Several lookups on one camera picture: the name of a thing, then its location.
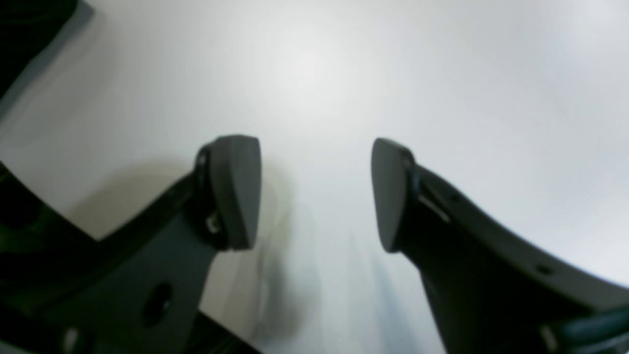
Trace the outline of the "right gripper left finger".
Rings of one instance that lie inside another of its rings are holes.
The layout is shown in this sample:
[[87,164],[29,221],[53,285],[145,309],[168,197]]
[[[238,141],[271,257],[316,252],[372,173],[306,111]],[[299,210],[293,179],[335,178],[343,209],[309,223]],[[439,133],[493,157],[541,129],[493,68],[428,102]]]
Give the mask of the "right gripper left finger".
[[3,354],[254,354],[200,311],[214,258],[256,243],[261,149],[226,135],[94,240],[1,167]]

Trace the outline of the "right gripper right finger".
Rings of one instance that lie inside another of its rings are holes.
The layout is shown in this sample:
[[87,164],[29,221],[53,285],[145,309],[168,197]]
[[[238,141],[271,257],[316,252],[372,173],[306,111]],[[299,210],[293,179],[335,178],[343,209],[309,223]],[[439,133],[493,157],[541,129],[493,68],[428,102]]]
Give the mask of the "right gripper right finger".
[[375,139],[380,243],[416,267],[448,354],[626,354],[629,292],[515,235],[407,147]]

